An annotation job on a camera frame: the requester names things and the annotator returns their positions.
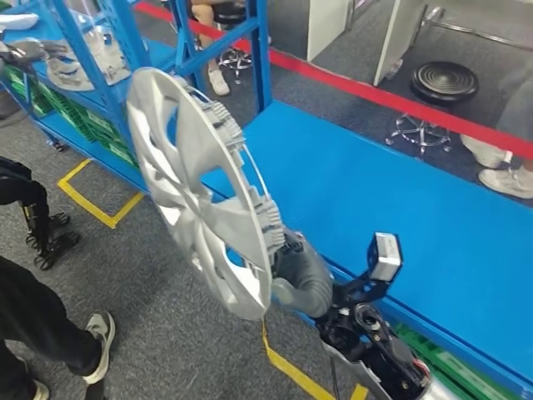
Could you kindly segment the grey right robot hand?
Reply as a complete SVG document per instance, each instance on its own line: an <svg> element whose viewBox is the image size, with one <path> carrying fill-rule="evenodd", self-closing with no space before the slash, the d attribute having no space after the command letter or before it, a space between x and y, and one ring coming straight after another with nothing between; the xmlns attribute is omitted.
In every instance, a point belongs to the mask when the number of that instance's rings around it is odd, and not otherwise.
<svg viewBox="0 0 533 400"><path fill-rule="evenodd" d="M280 303L311 318L321 318L332 300L331 273L299 232L283 229L285 243L274 255L272 293Z"/></svg>

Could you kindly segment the second robot grey hand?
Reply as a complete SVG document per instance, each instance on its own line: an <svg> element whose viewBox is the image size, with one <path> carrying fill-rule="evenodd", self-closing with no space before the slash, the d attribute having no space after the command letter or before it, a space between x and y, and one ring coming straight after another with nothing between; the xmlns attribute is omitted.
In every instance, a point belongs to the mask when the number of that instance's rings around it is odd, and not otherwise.
<svg viewBox="0 0 533 400"><path fill-rule="evenodd" d="M66 46L56 41L29 38L17 42L1 42L1 70L5 66L31 68L33 63L66 52Z"/></svg>

